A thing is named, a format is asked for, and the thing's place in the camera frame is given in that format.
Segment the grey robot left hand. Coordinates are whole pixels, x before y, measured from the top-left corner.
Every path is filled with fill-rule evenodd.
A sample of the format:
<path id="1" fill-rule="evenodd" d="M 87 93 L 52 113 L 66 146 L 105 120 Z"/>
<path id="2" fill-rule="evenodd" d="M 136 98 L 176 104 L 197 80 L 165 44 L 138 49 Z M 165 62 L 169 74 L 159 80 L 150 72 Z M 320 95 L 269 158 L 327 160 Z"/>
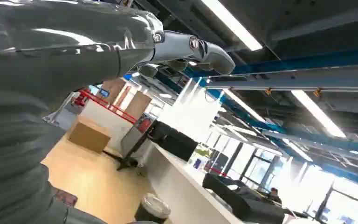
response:
<path id="1" fill-rule="evenodd" d="M 95 0 L 0 0 L 0 113 L 45 116 L 74 90 L 148 63 L 195 60 L 227 75 L 219 46 L 151 12 Z"/>

